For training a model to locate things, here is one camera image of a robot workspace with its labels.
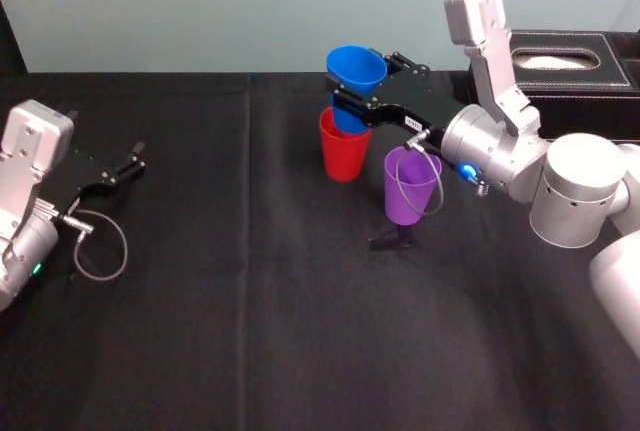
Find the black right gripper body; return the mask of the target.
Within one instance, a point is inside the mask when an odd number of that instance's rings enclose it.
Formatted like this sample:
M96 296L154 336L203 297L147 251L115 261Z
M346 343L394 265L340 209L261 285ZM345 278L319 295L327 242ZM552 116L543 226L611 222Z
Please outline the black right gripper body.
M377 88L377 125L396 125L416 135L428 130L427 142L440 149L445 131L460 112L460 102L438 89L431 78L387 77Z

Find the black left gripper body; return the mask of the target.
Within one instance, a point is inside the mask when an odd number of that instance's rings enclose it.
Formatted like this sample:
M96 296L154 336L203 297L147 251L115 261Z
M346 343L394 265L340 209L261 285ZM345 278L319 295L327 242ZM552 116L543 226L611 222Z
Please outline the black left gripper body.
M42 200L67 212L90 192L113 185L112 169L86 152L70 151L42 183Z

